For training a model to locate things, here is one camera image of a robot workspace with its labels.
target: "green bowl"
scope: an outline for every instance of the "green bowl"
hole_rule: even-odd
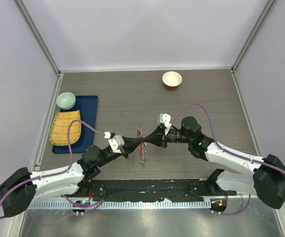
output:
[[[71,109],[76,102],[75,95],[70,92],[64,92],[57,97],[56,103],[63,110]]]

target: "brown bowl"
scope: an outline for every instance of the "brown bowl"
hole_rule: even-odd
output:
[[[169,90],[175,90],[182,83],[182,76],[177,72],[167,72],[162,76],[165,87]]]

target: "perforated metal strip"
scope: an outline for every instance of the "perforated metal strip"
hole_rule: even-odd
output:
[[[71,209],[72,205],[65,200],[45,200],[37,202],[28,209]],[[184,209],[184,208],[211,208],[210,199],[192,202],[171,202],[165,199],[161,202],[104,202],[98,209]]]

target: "bowl rim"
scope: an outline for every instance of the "bowl rim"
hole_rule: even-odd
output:
[[[164,81],[165,77],[167,77],[167,75],[169,75],[169,74],[174,74],[174,75],[177,76],[179,82],[178,82],[176,85],[170,85],[170,84],[168,84],[167,82]],[[174,71],[166,72],[166,73],[164,73],[163,76],[162,76],[162,82],[163,82],[165,85],[170,86],[170,87],[179,86],[179,85],[182,83],[182,81],[183,81],[182,76],[181,76],[179,73],[174,72]]]
[[[59,100],[59,98],[60,98],[62,95],[73,95],[74,100],[72,101],[72,103],[71,103],[69,106],[62,107],[62,106],[59,106],[59,105],[58,105],[58,100]],[[73,94],[73,93],[71,93],[71,92],[68,92],[68,91],[61,93],[60,95],[58,95],[58,97],[57,97],[57,99],[56,99],[56,105],[57,105],[59,108],[61,108],[61,109],[68,108],[68,107],[72,106],[75,102],[76,102],[76,96],[75,96],[75,94]]]

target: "gray wood tabletop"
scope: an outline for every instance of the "gray wood tabletop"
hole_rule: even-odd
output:
[[[162,75],[165,72],[65,73],[60,93],[69,91],[75,95],[97,95],[96,129],[114,131],[126,137],[136,137],[138,126],[146,136],[157,127],[159,113],[175,116],[184,106],[200,102],[211,114],[220,143],[256,154],[230,70],[177,71],[182,75],[183,82],[173,91],[163,86]],[[189,107],[174,125],[179,128],[186,116],[194,116],[203,133],[211,136],[207,116],[201,108]],[[95,135],[94,145],[103,149],[108,142],[102,136]],[[216,168],[225,168],[196,159],[187,150],[187,144],[168,144],[166,149],[148,144],[145,149],[147,161],[144,164],[140,163],[137,149],[130,154],[130,159],[120,157],[100,168],[102,172],[96,179],[207,178]],[[69,154],[53,154],[48,142],[41,170],[66,166],[69,158]],[[74,154],[74,161],[80,158],[81,154]]]

